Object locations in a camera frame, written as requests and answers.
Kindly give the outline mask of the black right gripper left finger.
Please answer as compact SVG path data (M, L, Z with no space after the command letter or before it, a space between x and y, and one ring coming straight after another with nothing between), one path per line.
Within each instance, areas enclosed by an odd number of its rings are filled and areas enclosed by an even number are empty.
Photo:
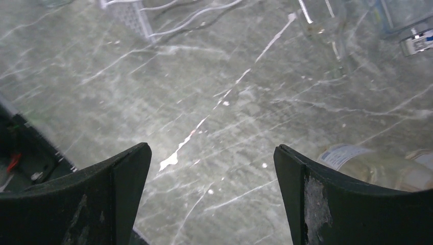
M152 151L139 143L74 173L1 194L1 244L144 244L133 231Z

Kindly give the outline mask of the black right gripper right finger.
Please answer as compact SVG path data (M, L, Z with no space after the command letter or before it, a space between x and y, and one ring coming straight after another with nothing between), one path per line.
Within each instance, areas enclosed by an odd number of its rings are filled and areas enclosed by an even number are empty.
M274 165L293 244L432 244L432 191L380 187L287 145Z

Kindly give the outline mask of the clear plain glass bottle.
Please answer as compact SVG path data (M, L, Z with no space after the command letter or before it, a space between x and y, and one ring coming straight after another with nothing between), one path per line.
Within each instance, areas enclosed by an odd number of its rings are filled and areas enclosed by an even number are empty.
M316 60L335 78L346 74L343 32L347 11L343 1L291 1L304 35L316 49Z

